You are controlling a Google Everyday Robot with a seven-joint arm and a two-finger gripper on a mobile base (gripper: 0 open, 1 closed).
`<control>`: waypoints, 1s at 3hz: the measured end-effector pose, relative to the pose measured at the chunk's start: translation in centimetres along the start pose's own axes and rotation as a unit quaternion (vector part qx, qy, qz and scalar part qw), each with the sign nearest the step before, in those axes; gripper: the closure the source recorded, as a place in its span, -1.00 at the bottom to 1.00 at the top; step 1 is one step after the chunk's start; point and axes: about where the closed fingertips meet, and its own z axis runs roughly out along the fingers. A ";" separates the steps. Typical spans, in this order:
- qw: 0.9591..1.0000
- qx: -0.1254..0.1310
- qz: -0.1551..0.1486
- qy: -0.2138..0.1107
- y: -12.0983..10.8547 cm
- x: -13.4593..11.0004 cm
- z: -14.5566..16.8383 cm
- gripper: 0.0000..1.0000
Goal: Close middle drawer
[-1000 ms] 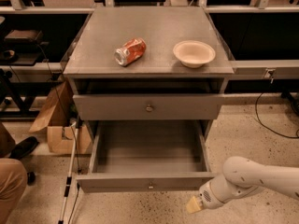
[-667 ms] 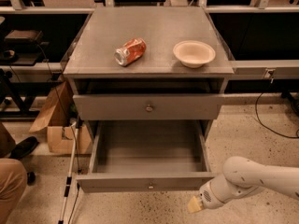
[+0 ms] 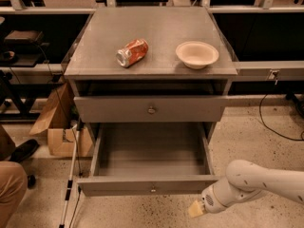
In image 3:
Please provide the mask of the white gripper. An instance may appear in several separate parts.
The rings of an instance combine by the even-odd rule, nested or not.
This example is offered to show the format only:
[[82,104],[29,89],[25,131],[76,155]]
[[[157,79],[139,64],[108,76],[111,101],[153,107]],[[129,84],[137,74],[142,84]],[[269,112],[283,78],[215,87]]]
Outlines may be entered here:
[[216,214],[249,197],[250,192],[236,188],[226,178],[222,178],[202,191],[202,201],[195,200],[188,208],[188,215],[197,218],[206,212]]

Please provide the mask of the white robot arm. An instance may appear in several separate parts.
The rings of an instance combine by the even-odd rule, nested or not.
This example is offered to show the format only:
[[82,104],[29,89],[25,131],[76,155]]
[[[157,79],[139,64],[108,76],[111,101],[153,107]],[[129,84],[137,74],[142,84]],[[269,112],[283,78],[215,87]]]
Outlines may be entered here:
[[188,208],[190,218],[220,213],[237,203],[257,200],[265,192],[304,203],[304,173],[270,169],[245,160],[231,161],[225,176],[201,192]]

